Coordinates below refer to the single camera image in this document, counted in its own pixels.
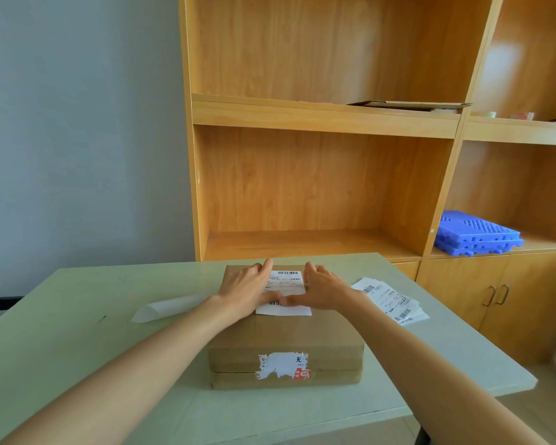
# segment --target box lid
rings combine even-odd
[[[226,272],[243,268],[227,266]],[[303,269],[274,266],[274,270]],[[337,312],[313,309],[311,316],[297,317],[254,313],[222,331],[208,346],[210,369],[217,373],[257,371],[259,356],[274,352],[307,353],[307,368],[312,370],[356,370],[362,368],[364,341]]]

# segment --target barcode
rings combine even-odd
[[[404,309],[404,311],[399,315],[399,317],[396,317],[395,320],[400,321],[406,318],[406,316],[412,311],[412,309],[410,309],[409,307],[407,307],[406,309]]]

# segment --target white wall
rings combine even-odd
[[[177,0],[0,0],[0,296],[193,258]]]

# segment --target table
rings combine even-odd
[[[494,396],[537,380],[377,253],[314,261],[352,284],[385,281],[420,301],[430,320],[407,328]],[[211,294],[228,264],[253,260],[60,269],[0,318],[0,438],[61,392],[171,321],[131,323],[153,301]],[[354,386],[213,391],[205,350],[134,430],[128,444],[270,444],[409,415],[368,348]]]

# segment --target cardboard box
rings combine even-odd
[[[243,266],[227,266],[235,272]],[[303,266],[274,270],[303,271]],[[311,376],[293,379],[272,374],[259,380],[259,356],[275,352],[308,354]],[[364,341],[335,311],[312,310],[311,316],[278,317],[252,314],[216,336],[208,347],[215,389],[246,389],[325,384],[356,384],[362,377]]]

